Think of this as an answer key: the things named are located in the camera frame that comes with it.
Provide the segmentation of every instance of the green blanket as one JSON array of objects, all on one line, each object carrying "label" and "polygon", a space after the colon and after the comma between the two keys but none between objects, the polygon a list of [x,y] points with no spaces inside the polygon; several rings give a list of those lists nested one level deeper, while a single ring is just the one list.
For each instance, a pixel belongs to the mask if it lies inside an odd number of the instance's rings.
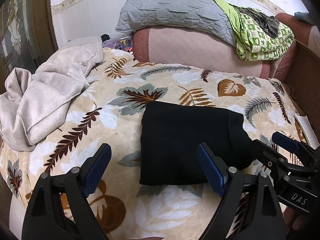
[{"label": "green blanket", "polygon": [[214,0],[227,15],[236,38],[236,49],[240,59],[274,60],[288,51],[293,42],[292,30],[279,24],[277,38],[271,38],[249,15],[240,13],[224,0]]}]

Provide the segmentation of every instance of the glass panel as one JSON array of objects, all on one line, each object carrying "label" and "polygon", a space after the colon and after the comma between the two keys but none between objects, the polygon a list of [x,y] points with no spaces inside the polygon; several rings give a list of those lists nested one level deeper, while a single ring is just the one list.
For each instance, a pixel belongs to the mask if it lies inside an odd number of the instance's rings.
[{"label": "glass panel", "polygon": [[0,8],[0,60],[8,74],[15,67],[31,73],[38,67],[29,6],[30,0],[6,0]]}]

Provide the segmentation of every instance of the black folded cloth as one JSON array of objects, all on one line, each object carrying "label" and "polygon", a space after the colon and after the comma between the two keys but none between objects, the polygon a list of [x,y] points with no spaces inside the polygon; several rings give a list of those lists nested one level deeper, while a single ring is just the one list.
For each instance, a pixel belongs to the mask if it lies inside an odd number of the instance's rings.
[{"label": "black folded cloth", "polygon": [[223,108],[149,103],[141,121],[140,184],[207,182],[196,156],[200,143],[206,143],[228,166],[248,167],[254,158],[243,121],[242,114]]}]

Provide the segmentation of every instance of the paper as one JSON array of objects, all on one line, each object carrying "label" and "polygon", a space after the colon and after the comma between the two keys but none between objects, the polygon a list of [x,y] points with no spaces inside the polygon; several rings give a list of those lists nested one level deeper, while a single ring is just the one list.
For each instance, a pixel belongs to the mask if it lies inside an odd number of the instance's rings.
[{"label": "paper", "polygon": [[298,116],[296,114],[294,115],[294,117],[298,121],[298,124],[301,127],[301,130],[307,140],[308,145],[310,145],[313,149],[316,150],[320,146],[320,143],[318,142],[317,136],[310,125],[308,117]]}]

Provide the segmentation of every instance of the bed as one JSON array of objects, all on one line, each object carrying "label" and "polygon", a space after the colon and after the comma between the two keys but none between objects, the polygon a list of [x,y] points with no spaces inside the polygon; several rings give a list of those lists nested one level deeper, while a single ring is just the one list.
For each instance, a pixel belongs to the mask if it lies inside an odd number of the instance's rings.
[{"label": "bed", "polygon": [[[2,145],[1,174],[24,206],[42,172],[63,174],[81,166],[101,143],[108,143],[113,152],[111,162],[98,189],[88,197],[108,237],[198,239],[220,200],[208,184],[139,184],[141,118],[148,102],[223,107],[242,113],[249,137],[272,147],[276,147],[271,140],[275,131],[301,138],[293,117],[296,109],[276,79],[139,62],[116,49],[104,49],[103,53],[105,63],[91,70],[87,78],[91,85],[71,102],[64,125],[31,152],[16,152]],[[296,161],[285,150],[279,152]],[[268,169],[255,161],[246,172],[257,174],[260,170]],[[72,217],[65,195],[61,199],[65,214]]]}]

